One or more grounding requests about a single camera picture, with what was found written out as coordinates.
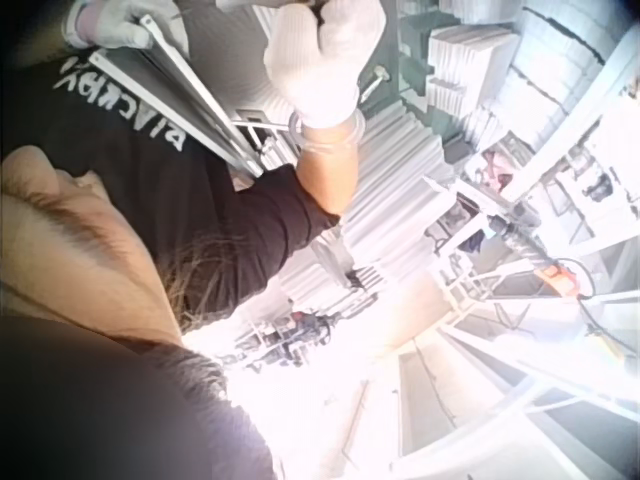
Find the black t-shirt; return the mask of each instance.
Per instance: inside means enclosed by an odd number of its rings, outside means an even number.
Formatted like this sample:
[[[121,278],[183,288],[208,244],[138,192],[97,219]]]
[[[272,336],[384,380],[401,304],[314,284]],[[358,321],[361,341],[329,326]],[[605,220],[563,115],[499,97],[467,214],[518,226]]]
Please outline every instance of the black t-shirt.
[[[235,192],[222,159],[85,58],[4,77],[3,157],[36,145],[73,176],[100,175],[156,264],[180,265],[192,312],[229,314],[338,221],[291,166]]]

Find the person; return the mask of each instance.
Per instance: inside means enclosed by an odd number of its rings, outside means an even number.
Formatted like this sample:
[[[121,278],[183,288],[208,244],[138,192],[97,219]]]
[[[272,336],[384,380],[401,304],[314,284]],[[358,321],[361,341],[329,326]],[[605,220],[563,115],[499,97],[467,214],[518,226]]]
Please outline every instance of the person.
[[[265,66],[301,119],[305,144],[295,169],[266,172],[236,192],[220,158],[78,50],[148,47],[135,24],[145,13],[188,54],[170,0],[77,0],[36,22],[12,57],[20,68],[3,78],[3,118],[11,121],[2,154],[35,145],[72,177],[97,175],[149,250],[187,332],[227,317],[338,223],[357,182],[358,75],[385,16],[378,0],[332,0],[321,27],[303,5],[280,9]]]
[[[130,28],[111,35],[108,27],[161,3],[124,8],[132,3],[112,0],[111,8],[109,1],[93,11],[88,36],[78,33],[87,44],[126,44]],[[384,14],[374,0],[331,0],[322,15],[318,27],[307,7],[282,8],[266,62],[306,138],[333,147],[304,152],[296,171],[265,174],[240,194],[211,153],[186,137],[178,148],[168,123],[157,138],[157,124],[132,128],[133,117],[120,112],[140,104],[107,79],[102,94],[117,92],[121,103],[102,102],[100,89],[87,86],[100,74],[81,60],[33,66],[5,80],[0,363],[7,478],[275,478],[264,439],[225,399],[218,365],[184,347],[185,326],[160,268],[164,256],[214,237],[189,254],[197,265],[186,306],[228,310],[345,208],[357,170],[356,146],[343,141],[352,132],[349,101]],[[287,42],[294,48],[284,49]],[[333,98],[335,111],[328,108]]]

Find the glove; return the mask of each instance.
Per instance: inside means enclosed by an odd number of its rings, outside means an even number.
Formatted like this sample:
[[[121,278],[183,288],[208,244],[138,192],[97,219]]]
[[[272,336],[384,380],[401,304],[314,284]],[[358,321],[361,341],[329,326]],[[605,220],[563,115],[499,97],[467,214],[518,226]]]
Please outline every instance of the glove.
[[[274,87],[302,123],[327,128],[358,105],[358,76],[373,53],[386,18],[379,0],[330,0],[324,24],[300,4],[279,9],[264,55]]]
[[[74,48],[150,48],[151,34],[136,20],[150,14],[169,41],[189,54],[187,32],[172,0],[76,0],[63,24],[63,35]]]

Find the pink object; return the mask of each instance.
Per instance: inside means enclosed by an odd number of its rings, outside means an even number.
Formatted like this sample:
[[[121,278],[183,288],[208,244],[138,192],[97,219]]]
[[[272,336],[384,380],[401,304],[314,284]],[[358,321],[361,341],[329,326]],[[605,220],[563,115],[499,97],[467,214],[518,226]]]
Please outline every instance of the pink object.
[[[98,28],[98,19],[104,8],[104,0],[94,0],[80,10],[78,19],[76,20],[76,31],[78,37],[84,42],[93,45],[96,30]]]

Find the power drill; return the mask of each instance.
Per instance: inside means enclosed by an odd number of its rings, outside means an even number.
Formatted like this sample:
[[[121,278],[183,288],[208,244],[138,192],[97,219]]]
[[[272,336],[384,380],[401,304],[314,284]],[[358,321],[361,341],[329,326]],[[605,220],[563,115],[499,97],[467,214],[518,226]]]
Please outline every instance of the power drill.
[[[525,230],[498,215],[489,216],[488,219],[489,228],[500,235],[511,250],[533,264],[538,278],[562,297],[577,298],[580,295],[576,275],[547,255],[544,247]]]

